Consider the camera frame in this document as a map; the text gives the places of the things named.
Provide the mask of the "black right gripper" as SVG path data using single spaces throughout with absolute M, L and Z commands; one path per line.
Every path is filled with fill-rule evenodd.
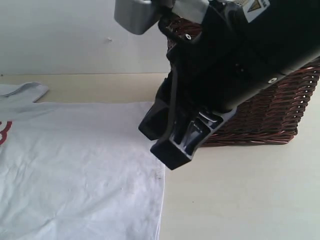
M 174 43 L 161 87 L 171 118 L 230 112 L 320 55 L 317 0 L 212 0 L 191 39 L 169 29 L 173 18 L 167 10 L 158 22 Z

